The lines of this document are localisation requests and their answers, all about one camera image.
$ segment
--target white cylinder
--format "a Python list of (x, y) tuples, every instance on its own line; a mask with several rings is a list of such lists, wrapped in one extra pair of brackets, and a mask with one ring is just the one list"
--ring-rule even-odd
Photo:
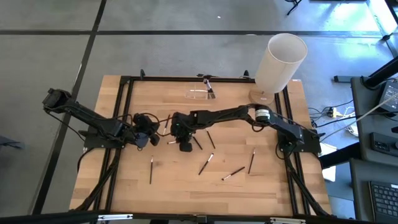
[(296, 35), (271, 37), (257, 69), (257, 87), (266, 93), (282, 91), (307, 56), (307, 51), (304, 41)]

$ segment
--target white cord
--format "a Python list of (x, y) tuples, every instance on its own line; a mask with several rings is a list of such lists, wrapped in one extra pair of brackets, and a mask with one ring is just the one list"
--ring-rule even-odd
[(374, 108), (372, 108), (371, 110), (369, 110), (366, 114), (362, 115), (361, 117), (359, 117), (358, 119), (356, 119), (355, 121), (353, 121), (352, 123), (350, 123), (349, 125), (342, 127), (340, 129), (338, 129), (337, 131), (333, 131), (331, 134), (327, 135), (326, 137), (324, 137), (320, 142), (323, 142), (325, 139), (327, 139), (328, 137), (336, 134), (337, 132), (346, 129), (347, 127), (350, 127), (352, 124), (354, 124), (357, 121), (362, 120), (364, 117), (366, 117), (369, 113), (372, 113), (374, 110), (378, 109), (380, 106), (384, 105), (385, 103), (387, 103), (388, 101), (392, 100), (394, 97), (398, 96), (398, 93), (392, 95), (390, 98), (384, 100), (383, 102), (381, 102), (380, 104), (378, 104), (377, 106), (375, 106)]

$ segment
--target wooden table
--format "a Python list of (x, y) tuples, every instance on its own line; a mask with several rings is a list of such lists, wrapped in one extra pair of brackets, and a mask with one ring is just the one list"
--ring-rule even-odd
[[(104, 76), (95, 111), (112, 117), (120, 76)], [(184, 82), (134, 82), (129, 113), (153, 113), (165, 119), (176, 111), (222, 110), (250, 103), (248, 93), (253, 83), (212, 83), (215, 100), (193, 100), (185, 97)], [(300, 80), (288, 84), (290, 104), (296, 122), (310, 128), (307, 103)], [(124, 105), (125, 92), (122, 98)], [(285, 113), (283, 93), (280, 93)], [(276, 111), (273, 103), (271, 109)], [(160, 125), (162, 132), (165, 123)], [(148, 145), (139, 152), (127, 145), (121, 154), (112, 212), (178, 213), (212, 215), (292, 215), (284, 161), (276, 158), (277, 133), (264, 128), (251, 130), (245, 121), (218, 123), (208, 128), (214, 140), (213, 149), (205, 130), (195, 134), (203, 150), (193, 142), (192, 152), (181, 152), (172, 136), (160, 139), (158, 146)], [(256, 156), (248, 174), (253, 149)], [(210, 154), (214, 157), (201, 175), (198, 172)], [(152, 184), (149, 184), (150, 158), (154, 157)], [(325, 181), (317, 158), (301, 153), (305, 183), (317, 202), (330, 211)], [(98, 182), (104, 149), (95, 149), (81, 162), (70, 208), (76, 208)], [(232, 171), (246, 166), (244, 172), (222, 181)], [(105, 186), (100, 208), (104, 208), (108, 186)], [(303, 213), (300, 191), (295, 186), (298, 209)]]

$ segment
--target concrete floor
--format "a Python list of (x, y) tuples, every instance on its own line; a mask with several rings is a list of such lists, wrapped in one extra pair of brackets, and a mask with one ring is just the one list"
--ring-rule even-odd
[[(88, 29), (100, 1), (0, 2), (0, 29)], [(113, 0), (108, 1), (101, 30), (318, 30), (378, 31), (365, 2), (303, 0), (289, 16), (292, 4), (273, 0)], [(322, 109), (352, 99), (347, 84), (333, 83), (335, 75), (369, 75), (392, 55), (380, 37), (309, 37), (308, 57), (294, 78), (304, 84), (308, 106)], [(78, 101), (94, 108), (103, 75), (194, 76), (210, 73), (238, 77), (255, 74), (270, 36), (97, 36)], [(25, 143), (25, 149), (0, 150), (0, 217), (28, 212), (53, 144), (58, 122), (42, 111), (41, 101), (52, 88), (71, 90), (87, 44), (87, 36), (0, 35), (0, 134)], [(320, 119), (318, 124), (327, 122)], [(75, 129), (86, 129), (72, 120)], [(330, 133), (330, 125), (319, 129)], [(340, 132), (326, 140), (338, 148), (357, 139)], [(82, 142), (67, 132), (44, 212), (69, 206)], [(352, 200), (349, 167), (337, 167), (331, 197)], [(336, 198), (333, 213), (352, 217), (353, 207)]]

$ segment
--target keyboard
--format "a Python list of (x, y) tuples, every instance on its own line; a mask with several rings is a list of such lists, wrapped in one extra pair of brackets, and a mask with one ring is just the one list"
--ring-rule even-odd
[(369, 182), (375, 222), (398, 223), (398, 184)]

